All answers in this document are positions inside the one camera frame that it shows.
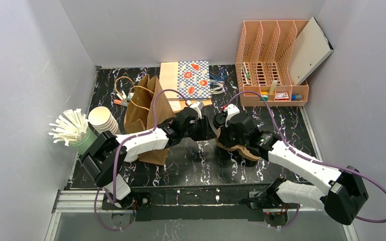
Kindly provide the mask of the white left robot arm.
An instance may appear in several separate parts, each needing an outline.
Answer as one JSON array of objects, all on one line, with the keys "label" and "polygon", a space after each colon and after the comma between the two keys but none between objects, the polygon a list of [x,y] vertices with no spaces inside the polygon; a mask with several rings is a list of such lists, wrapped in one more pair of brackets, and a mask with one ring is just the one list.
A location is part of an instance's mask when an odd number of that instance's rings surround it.
[{"label": "white left robot arm", "polygon": [[202,113],[202,108],[202,102],[195,102],[157,126],[133,134],[103,132],[81,155],[80,163],[95,185],[104,189],[111,202],[116,203],[131,192],[130,186],[119,174],[124,162],[131,163],[140,154],[178,145],[184,138],[193,141],[216,138],[212,122]]}]

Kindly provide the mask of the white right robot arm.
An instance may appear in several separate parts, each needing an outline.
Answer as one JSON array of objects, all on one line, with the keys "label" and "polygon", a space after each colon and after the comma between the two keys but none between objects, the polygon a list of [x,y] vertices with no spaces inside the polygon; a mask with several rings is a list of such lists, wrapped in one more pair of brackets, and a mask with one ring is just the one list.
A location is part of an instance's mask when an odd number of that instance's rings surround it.
[{"label": "white right robot arm", "polygon": [[340,170],[324,166],[323,162],[286,144],[279,134],[262,130],[253,118],[233,104],[215,116],[214,124],[221,147],[283,166],[309,182],[299,184],[277,178],[266,190],[250,197],[263,208],[302,204],[324,210],[333,220],[350,225],[369,198],[362,178],[354,174],[355,168]]}]

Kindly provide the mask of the brown paper bag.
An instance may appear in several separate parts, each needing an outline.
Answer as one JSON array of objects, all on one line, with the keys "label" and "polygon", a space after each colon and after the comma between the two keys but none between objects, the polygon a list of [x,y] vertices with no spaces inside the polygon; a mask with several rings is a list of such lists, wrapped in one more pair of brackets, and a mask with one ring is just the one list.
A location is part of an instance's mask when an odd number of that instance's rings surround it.
[{"label": "brown paper bag", "polygon": [[157,110],[157,123],[174,117],[173,110],[165,94],[155,97],[162,91],[157,76],[145,75],[133,89],[133,96],[124,117],[124,128],[128,134],[151,129],[155,126],[153,111]]}]

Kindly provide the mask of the cardboard cup carrier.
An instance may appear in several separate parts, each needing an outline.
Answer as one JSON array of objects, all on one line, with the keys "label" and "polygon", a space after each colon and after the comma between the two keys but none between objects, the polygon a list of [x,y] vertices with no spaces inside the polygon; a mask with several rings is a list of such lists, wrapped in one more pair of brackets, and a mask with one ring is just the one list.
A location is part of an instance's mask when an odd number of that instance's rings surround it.
[{"label": "cardboard cup carrier", "polygon": [[260,159],[258,150],[250,150],[250,144],[262,134],[252,117],[242,112],[228,119],[226,114],[218,113],[214,117],[213,124],[217,128],[216,143],[220,148],[237,151],[250,161]]}]

